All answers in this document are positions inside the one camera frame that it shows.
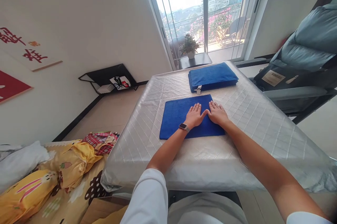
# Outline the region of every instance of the flower pot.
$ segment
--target flower pot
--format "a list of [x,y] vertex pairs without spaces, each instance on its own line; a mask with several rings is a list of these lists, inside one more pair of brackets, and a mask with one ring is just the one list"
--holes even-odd
[[188,56],[189,59],[193,59],[196,55],[196,52],[195,51],[191,51],[189,53],[186,53],[186,55]]

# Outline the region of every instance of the glass sliding door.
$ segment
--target glass sliding door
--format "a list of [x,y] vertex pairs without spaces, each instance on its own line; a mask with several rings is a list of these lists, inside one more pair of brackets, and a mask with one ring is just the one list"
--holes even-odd
[[208,51],[213,62],[242,59],[258,1],[152,0],[172,67],[179,69],[187,33],[200,42],[198,53]]

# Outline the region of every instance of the smartwatch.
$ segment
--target smartwatch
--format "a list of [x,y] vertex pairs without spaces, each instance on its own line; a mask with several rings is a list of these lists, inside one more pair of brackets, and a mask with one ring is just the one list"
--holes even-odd
[[179,125],[179,127],[180,127],[181,129],[186,130],[187,133],[189,133],[189,131],[190,131],[190,129],[188,128],[188,126],[187,126],[186,124],[184,124],[184,123],[181,123],[181,124]]

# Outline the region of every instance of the folded blue towel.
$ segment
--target folded blue towel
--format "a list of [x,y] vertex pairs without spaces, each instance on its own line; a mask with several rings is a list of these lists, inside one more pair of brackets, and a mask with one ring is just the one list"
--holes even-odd
[[[211,95],[201,95],[193,98],[177,99],[167,101],[161,122],[159,139],[167,140],[186,119],[186,114],[196,103],[201,104],[201,113],[209,109],[209,102],[212,100]],[[217,124],[214,124],[206,115],[201,124],[193,128],[186,138],[202,136],[219,136],[224,135],[225,131]]]
[[189,72],[189,82],[191,92],[196,92],[195,90],[199,85],[202,85],[201,91],[207,91],[236,85],[238,77],[230,67],[223,62],[213,66],[191,70]]

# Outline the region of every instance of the red plaid cloth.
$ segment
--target red plaid cloth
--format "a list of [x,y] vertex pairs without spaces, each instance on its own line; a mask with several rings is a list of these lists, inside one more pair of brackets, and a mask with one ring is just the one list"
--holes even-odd
[[91,146],[96,148],[98,144],[104,143],[110,133],[111,132],[89,133],[86,137],[84,137],[82,142],[89,143]]
[[109,154],[118,140],[117,133],[89,133],[82,142],[89,143],[95,149],[97,156]]

